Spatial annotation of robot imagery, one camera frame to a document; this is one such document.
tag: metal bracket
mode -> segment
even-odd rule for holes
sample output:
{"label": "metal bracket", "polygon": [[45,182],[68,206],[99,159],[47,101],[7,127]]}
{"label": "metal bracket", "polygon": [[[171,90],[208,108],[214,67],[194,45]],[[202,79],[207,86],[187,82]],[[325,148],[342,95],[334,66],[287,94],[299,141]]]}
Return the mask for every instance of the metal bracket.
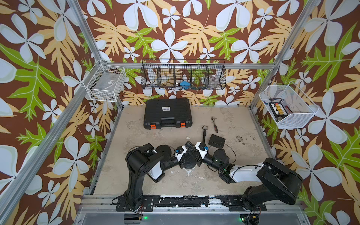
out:
{"label": "metal bracket", "polygon": [[[148,196],[148,195],[143,195],[143,198],[141,200],[141,204],[142,204],[142,209],[140,211],[143,212],[152,212],[153,208],[154,208],[154,197],[153,196]],[[116,211],[118,212],[129,212],[131,211],[129,208],[127,208],[125,206],[125,197],[119,197],[117,200],[117,205],[116,205]]]}

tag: stained floor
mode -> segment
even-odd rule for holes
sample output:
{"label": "stained floor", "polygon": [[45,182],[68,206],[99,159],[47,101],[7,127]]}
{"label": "stained floor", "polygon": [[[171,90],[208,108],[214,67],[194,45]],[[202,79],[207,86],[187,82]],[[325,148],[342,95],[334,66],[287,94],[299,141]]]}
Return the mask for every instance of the stained floor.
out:
{"label": "stained floor", "polygon": [[[255,129],[248,108],[245,107],[192,107],[193,125],[189,128],[167,127],[159,130],[146,130],[143,127],[145,107],[125,107],[105,164],[101,171],[94,194],[123,194],[128,185],[129,173],[126,167],[126,153],[134,146],[152,144],[155,148],[162,144],[174,148],[184,145],[188,140],[193,144],[202,140],[202,126],[209,127],[205,142],[211,134],[216,134],[211,117],[216,117],[219,133],[225,143],[234,149],[237,159],[235,165],[248,165],[263,162],[267,154]],[[230,162],[234,153],[224,146]],[[176,166],[165,171],[165,177],[154,183],[147,175],[144,179],[144,194],[243,194],[249,185],[258,182],[239,182],[227,184],[205,164],[193,169],[180,169]]]}

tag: ratchet wrench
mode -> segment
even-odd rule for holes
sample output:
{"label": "ratchet wrench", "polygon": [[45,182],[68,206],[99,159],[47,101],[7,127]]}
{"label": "ratchet wrench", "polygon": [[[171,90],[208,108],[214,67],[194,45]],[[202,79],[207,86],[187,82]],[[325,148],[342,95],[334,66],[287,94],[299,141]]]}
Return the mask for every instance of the ratchet wrench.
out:
{"label": "ratchet wrench", "polygon": [[215,125],[215,119],[216,119],[215,117],[213,116],[211,117],[211,121],[214,124],[215,132],[218,133],[219,131],[217,130],[217,126]]}

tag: wire basket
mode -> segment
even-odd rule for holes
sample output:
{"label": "wire basket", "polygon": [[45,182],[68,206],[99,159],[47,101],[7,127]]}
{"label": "wire basket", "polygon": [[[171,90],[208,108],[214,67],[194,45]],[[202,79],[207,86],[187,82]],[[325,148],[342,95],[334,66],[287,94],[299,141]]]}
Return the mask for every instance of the wire basket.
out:
{"label": "wire basket", "polygon": [[100,65],[86,86],[86,91],[91,100],[116,102],[125,77],[124,67]]}
{"label": "wire basket", "polygon": [[[260,99],[279,129],[303,128],[319,110],[299,87],[295,85],[294,90],[290,85],[295,84],[290,82],[289,85],[270,85],[260,94]],[[285,115],[274,113],[274,99],[281,99],[278,102],[281,102],[281,108],[287,108]]]}
{"label": "wire basket", "polygon": [[221,61],[223,63],[196,59],[194,63],[149,63],[143,59],[141,86],[143,89],[223,90],[226,86],[226,69],[225,60]]}

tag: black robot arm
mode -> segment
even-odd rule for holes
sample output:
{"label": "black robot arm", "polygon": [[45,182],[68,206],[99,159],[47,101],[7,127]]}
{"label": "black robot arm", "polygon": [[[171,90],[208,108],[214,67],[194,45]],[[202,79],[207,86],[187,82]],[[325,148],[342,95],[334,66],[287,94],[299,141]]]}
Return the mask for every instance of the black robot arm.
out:
{"label": "black robot arm", "polygon": [[143,196],[144,176],[163,158],[151,144],[131,150],[125,160],[129,168],[129,184],[124,194],[126,207],[136,210]]}

